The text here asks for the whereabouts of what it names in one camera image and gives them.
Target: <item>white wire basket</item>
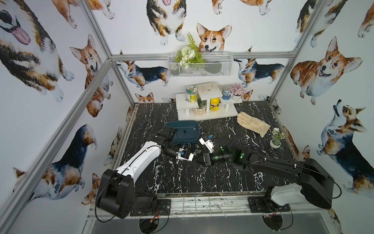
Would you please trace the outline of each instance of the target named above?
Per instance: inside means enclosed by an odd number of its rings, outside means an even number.
[[[201,57],[206,63],[191,63],[187,69],[175,62],[176,56],[176,52],[168,53],[171,77],[216,77],[231,74],[233,64],[231,52],[202,52]]]

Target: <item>work glove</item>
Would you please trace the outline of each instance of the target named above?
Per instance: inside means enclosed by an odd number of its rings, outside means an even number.
[[[270,125],[267,123],[250,116],[245,112],[240,112],[237,115],[236,119],[237,123],[240,124],[242,127],[254,131],[255,133],[259,133],[261,138],[264,138],[264,135],[269,130]]]

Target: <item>mounting plate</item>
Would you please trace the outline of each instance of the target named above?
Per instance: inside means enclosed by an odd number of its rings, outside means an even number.
[[[248,203],[252,213],[269,213],[265,212],[267,208],[263,203],[263,197],[248,197]],[[278,206],[277,209],[278,212],[289,212],[289,205],[286,204],[284,206]]]
[[[157,206],[164,208],[168,214],[170,214],[170,199],[157,199]],[[159,216],[168,216],[168,214],[165,213],[165,210],[161,209]],[[149,216],[149,214],[144,213],[142,210],[132,210],[130,212],[130,216]]]

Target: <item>white tiered stand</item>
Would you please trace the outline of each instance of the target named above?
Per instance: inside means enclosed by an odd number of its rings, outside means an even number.
[[[207,100],[206,113],[203,116],[196,116],[192,109],[197,108],[198,104],[190,103],[186,101],[186,94],[177,94],[175,96],[177,103],[178,119],[179,120],[207,120],[207,119],[219,119],[226,117],[237,116],[237,111],[234,106],[235,103],[242,103],[242,100],[233,101],[222,99],[222,90],[218,88],[216,82],[205,83],[201,85],[196,85],[197,92],[199,93],[200,99],[202,101]],[[210,111],[210,100],[212,98],[219,97],[221,100],[220,107],[216,111]]]

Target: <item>blue plastic tray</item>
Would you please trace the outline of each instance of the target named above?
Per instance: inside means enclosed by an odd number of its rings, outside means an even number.
[[[196,121],[172,121],[165,124],[165,126],[176,130],[176,134],[171,141],[172,144],[195,143],[200,138],[199,124]]]

